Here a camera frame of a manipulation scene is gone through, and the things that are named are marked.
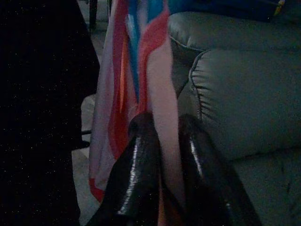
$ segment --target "floor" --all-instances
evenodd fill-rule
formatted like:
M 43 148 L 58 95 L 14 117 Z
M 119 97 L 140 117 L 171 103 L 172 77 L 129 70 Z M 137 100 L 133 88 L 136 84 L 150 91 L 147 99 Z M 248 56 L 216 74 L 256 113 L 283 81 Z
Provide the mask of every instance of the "floor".
M 86 23 L 89 23 L 89 4 L 79 1 L 79 7 Z M 102 49 L 107 26 L 106 0 L 98 0 L 96 30 L 91 35 L 94 48 L 99 61 L 102 57 Z M 92 125 L 95 96 L 85 98 L 82 103 L 82 130 L 90 130 Z M 90 141 L 90 135 L 84 135 L 83 140 Z M 84 226 L 99 207 L 99 202 L 90 193 L 88 184 L 89 148 L 74 150 L 72 152 L 73 177 L 77 191 L 79 208 L 81 211 L 80 224 Z

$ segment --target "striped flag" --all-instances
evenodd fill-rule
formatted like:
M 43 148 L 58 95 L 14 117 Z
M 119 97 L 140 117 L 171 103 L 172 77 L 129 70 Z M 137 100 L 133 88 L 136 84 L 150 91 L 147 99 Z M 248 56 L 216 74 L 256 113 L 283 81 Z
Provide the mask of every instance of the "striped flag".
M 164 0 L 115 0 L 105 38 L 93 118 L 89 183 L 101 202 L 130 121 L 152 112 L 166 185 L 184 203 L 178 111 Z

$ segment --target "gray leather couch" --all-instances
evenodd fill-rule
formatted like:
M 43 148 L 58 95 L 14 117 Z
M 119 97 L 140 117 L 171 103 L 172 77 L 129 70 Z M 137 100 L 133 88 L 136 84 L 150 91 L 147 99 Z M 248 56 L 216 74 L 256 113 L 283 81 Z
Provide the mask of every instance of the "gray leather couch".
M 301 27 L 170 16 L 179 114 L 198 117 L 264 226 L 301 226 Z

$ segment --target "fabric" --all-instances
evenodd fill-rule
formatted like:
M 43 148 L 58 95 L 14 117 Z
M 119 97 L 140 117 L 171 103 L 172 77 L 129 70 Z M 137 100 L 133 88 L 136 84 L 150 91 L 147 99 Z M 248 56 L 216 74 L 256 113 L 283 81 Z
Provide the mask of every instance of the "fabric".
M 99 63 L 76 0 L 0 6 L 0 224 L 75 226 L 71 150 Z
M 133 76 L 135 67 L 131 67 L 132 51 L 128 48 L 132 38 L 129 32 L 132 24 L 126 19 L 128 5 L 125 1 L 117 0 L 112 6 L 103 51 L 106 57 L 103 57 L 98 80 L 90 147 L 90 187 L 99 201 L 103 198 L 113 164 L 128 143 L 129 122 L 143 112 L 153 113 L 163 150 L 167 184 L 177 198 L 183 193 L 176 95 L 171 81 L 172 52 L 167 35 L 169 12 L 164 6 L 163 11 L 154 16 L 153 12 L 146 12 L 147 7 L 150 6 L 146 3 L 137 7 L 140 30 L 137 96 Z
M 270 21 L 285 0 L 195 0 L 191 11 L 210 12 L 242 19 Z
M 301 25 L 301 1 L 286 0 L 283 10 L 275 17 L 274 23 L 285 25 Z
M 210 50 L 196 59 L 186 105 L 226 158 L 301 146 L 300 57 Z

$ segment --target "pink fabric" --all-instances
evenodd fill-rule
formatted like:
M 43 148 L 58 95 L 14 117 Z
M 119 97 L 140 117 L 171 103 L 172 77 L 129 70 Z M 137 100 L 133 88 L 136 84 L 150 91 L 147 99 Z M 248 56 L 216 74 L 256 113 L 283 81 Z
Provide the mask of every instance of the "pink fabric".
M 122 65 L 128 54 L 122 51 L 127 41 L 126 9 L 126 1 L 113 1 L 93 119 L 89 169 L 91 192 L 101 201 L 113 164 L 128 142 L 130 121 L 135 115 L 150 111 L 162 147 L 166 185 L 183 204 L 178 111 L 171 81 L 172 52 L 167 34 L 169 12 L 165 8 L 141 28 L 138 53 L 140 101 L 137 103 L 130 66 L 125 68 Z

